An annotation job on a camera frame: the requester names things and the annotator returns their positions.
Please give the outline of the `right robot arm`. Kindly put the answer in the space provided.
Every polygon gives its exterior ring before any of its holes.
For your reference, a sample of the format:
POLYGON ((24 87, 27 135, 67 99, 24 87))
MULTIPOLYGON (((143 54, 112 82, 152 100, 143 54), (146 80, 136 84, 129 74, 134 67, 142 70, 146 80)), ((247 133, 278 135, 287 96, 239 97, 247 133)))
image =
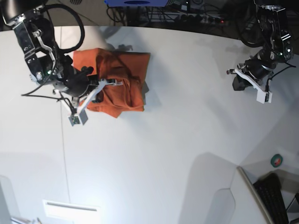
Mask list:
POLYGON ((14 31, 24 53, 24 60, 31 78, 38 84, 53 85, 59 101, 69 109, 69 117, 77 119, 88 104, 96 99, 105 86, 119 86, 116 79, 100 79, 93 74, 93 67, 73 67, 68 55, 78 50, 85 38, 85 29, 79 15, 64 4, 48 5, 44 0, 2 0, 0 12, 4 23, 14 31), (79 42, 71 48, 61 49, 55 39, 51 17, 44 17, 51 9, 63 9, 70 13, 80 28, 79 42))

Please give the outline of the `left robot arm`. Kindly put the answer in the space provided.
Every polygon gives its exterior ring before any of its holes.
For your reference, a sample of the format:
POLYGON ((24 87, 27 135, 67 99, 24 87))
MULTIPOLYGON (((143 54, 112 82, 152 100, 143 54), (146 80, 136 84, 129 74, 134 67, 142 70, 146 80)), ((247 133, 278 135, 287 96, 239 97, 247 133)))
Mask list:
POLYGON ((270 82, 275 76, 288 68, 293 57, 291 35, 288 28, 287 9, 285 0, 255 0, 255 11, 252 14, 257 22, 260 32, 260 41, 247 42, 239 29, 240 16, 245 6, 239 6, 234 11, 235 28, 240 40, 250 48, 262 47, 253 57, 237 68, 250 77, 258 85, 267 77, 266 91, 270 90, 270 82))

